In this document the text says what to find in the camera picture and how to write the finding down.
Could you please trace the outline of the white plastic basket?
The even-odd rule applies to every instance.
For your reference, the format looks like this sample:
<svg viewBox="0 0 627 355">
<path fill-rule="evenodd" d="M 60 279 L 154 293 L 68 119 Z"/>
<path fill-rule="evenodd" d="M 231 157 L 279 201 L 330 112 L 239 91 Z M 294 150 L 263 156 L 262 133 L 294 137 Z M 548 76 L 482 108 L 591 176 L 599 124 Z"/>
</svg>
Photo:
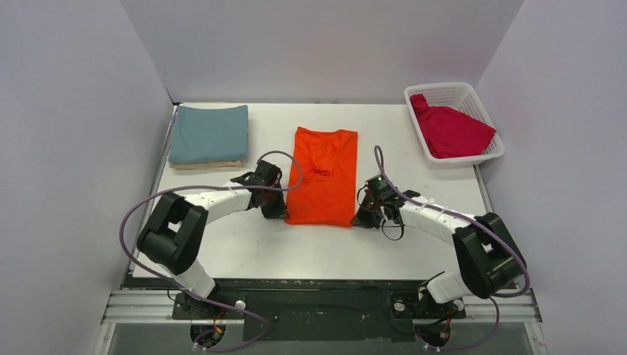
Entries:
<svg viewBox="0 0 627 355">
<path fill-rule="evenodd" d="M 486 160 L 499 158 L 505 153 L 505 147 L 498 133 L 494 135 L 487 148 L 479 155 L 470 155 L 460 158 L 435 158 L 432 156 L 424 135 L 412 108 L 410 97 L 423 95 L 427 104 L 435 107 L 449 107 L 467 114 L 471 118 L 495 128 L 488 112 L 474 87 L 465 82 L 442 82 L 433 84 L 419 84 L 404 89 L 404 98 L 410 111 L 418 141 L 421 144 L 422 154 L 429 169 L 456 169 L 475 166 Z"/>
</svg>

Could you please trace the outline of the crimson t shirt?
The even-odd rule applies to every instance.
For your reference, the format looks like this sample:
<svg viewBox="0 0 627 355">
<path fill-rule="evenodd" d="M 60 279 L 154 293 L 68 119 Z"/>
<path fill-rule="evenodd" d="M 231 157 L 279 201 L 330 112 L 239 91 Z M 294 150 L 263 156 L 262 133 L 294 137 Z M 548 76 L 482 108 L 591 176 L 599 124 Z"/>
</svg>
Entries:
<svg viewBox="0 0 627 355">
<path fill-rule="evenodd" d="M 481 155 L 496 129 L 448 106 L 430 106 L 422 94 L 410 96 L 410 104 L 434 158 Z"/>
</svg>

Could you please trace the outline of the folded beige t shirt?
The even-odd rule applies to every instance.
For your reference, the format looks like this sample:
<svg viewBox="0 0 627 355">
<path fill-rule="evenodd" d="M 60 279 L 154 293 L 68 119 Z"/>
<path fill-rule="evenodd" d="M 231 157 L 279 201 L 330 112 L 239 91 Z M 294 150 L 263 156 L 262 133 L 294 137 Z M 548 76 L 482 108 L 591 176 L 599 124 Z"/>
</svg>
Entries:
<svg viewBox="0 0 627 355">
<path fill-rule="evenodd" d="M 173 163 L 169 161 L 169 167 L 175 170 L 217 170 L 217 169 L 239 170 L 243 167 L 243 161 L 242 160 L 219 160 L 219 161 L 200 162 L 200 163 Z"/>
</svg>

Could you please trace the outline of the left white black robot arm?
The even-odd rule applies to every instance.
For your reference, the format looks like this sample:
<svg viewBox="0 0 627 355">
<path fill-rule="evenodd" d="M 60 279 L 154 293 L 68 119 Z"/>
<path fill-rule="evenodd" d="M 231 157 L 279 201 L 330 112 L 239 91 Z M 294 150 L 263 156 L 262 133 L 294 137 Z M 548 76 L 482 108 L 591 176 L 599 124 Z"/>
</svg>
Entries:
<svg viewBox="0 0 627 355">
<path fill-rule="evenodd" d="M 136 246 L 168 271 L 174 281 L 194 293 L 183 301 L 184 306 L 203 318 L 218 313 L 218 284 L 197 258 L 205 228 L 222 217 L 250 209 L 260 209 L 267 220 L 287 218 L 281 177 L 278 166 L 259 160 L 254 171 L 234 177 L 213 191 L 191 195 L 167 192 L 160 196 Z"/>
</svg>

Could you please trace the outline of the folded blue t shirt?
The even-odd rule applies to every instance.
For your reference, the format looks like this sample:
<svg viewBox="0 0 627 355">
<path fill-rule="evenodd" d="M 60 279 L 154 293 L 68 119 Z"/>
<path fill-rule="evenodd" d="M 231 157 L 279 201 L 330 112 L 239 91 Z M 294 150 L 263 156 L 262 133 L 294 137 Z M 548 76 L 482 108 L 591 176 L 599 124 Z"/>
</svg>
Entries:
<svg viewBox="0 0 627 355">
<path fill-rule="evenodd" d="M 198 109 L 180 106 L 172 130 L 169 162 L 213 163 L 248 157 L 248 107 Z"/>
</svg>

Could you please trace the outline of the orange t shirt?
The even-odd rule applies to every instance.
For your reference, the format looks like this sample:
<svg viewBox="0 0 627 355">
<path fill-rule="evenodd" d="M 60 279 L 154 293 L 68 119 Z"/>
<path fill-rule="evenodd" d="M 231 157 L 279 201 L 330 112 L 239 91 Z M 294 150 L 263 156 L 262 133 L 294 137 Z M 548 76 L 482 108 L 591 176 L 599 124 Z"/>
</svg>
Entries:
<svg viewBox="0 0 627 355">
<path fill-rule="evenodd" d="M 289 225 L 350 228 L 355 215 L 358 133 L 298 127 L 287 193 Z"/>
</svg>

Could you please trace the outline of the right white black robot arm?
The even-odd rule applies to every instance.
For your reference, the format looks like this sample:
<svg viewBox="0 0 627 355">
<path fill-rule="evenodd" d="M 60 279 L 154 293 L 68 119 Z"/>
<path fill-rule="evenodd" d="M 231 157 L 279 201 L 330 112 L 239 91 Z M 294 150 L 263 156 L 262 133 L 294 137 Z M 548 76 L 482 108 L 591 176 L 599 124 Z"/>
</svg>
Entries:
<svg viewBox="0 0 627 355">
<path fill-rule="evenodd" d="M 447 303 L 474 295 L 481 299 L 505 297 L 502 289 L 525 275 L 526 263 L 502 219 L 490 212 L 472 215 L 446 209 L 418 192 L 395 190 L 382 175 L 367 180 L 364 197 L 351 223 L 365 229 L 420 230 L 451 245 L 458 270 L 445 271 L 418 288 L 418 307 L 437 317 Z"/>
</svg>

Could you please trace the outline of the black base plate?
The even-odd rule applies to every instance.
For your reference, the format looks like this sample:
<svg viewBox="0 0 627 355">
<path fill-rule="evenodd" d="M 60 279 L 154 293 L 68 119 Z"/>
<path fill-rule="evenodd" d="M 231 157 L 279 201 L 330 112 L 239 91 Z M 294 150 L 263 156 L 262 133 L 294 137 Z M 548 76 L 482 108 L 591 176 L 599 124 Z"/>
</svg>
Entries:
<svg viewBox="0 0 627 355">
<path fill-rule="evenodd" d="M 466 316 L 460 299 L 439 305 L 423 280 L 220 279 L 208 304 L 156 278 L 127 277 L 124 288 L 166 298 L 166 319 L 189 321 L 192 338 L 215 346 L 235 331 L 243 340 L 412 342 L 447 339 L 451 320 Z"/>
</svg>

